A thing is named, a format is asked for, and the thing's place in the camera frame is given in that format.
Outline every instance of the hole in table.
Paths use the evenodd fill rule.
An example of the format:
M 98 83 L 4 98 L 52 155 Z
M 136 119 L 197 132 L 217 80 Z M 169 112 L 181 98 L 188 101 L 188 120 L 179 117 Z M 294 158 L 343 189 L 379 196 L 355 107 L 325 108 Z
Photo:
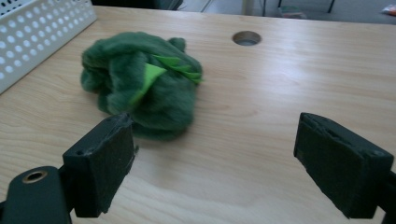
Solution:
M 241 46 L 253 46 L 262 41 L 262 37 L 252 31 L 242 31 L 233 35 L 233 42 Z

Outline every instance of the green fabric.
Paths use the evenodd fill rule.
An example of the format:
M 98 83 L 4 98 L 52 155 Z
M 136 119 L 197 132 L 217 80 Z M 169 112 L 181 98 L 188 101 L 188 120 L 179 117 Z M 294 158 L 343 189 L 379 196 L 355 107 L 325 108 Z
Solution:
M 185 40 L 122 33 L 96 41 L 82 54 L 81 85 L 98 94 L 109 114 L 129 112 L 134 135 L 170 140 L 193 120 L 202 67 L 184 51 Z

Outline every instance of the wooden table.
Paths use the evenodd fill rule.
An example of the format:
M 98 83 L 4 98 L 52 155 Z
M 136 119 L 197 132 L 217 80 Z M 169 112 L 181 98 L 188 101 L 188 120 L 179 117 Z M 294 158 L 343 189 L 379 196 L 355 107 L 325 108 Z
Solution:
M 109 213 L 75 223 L 380 223 L 347 220 L 293 158 L 301 112 L 334 119 L 396 154 L 396 26 L 96 7 L 98 21 L 0 95 L 0 201 L 28 169 L 107 115 L 79 85 L 96 39 L 144 31 L 187 40 L 202 63 L 195 122 L 144 140 Z M 233 34 L 262 42 L 242 47 Z

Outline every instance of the floor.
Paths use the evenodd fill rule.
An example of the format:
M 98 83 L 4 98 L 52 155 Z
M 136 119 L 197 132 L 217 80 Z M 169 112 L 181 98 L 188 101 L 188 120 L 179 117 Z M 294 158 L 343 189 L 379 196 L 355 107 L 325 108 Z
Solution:
M 264 0 L 184 0 L 179 10 L 205 13 L 261 16 Z M 396 17 L 381 13 L 394 0 L 335 0 L 332 13 L 327 13 L 332 0 L 283 0 L 282 6 L 299 7 L 309 20 L 349 21 L 396 24 Z M 265 16 L 280 17 L 278 0 L 266 0 Z

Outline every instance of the perforated plastic container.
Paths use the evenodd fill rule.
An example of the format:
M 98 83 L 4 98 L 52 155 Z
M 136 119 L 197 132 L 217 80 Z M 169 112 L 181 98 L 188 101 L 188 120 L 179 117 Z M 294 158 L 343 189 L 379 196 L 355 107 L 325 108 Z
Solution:
M 0 93 L 95 20 L 88 0 L 0 0 Z

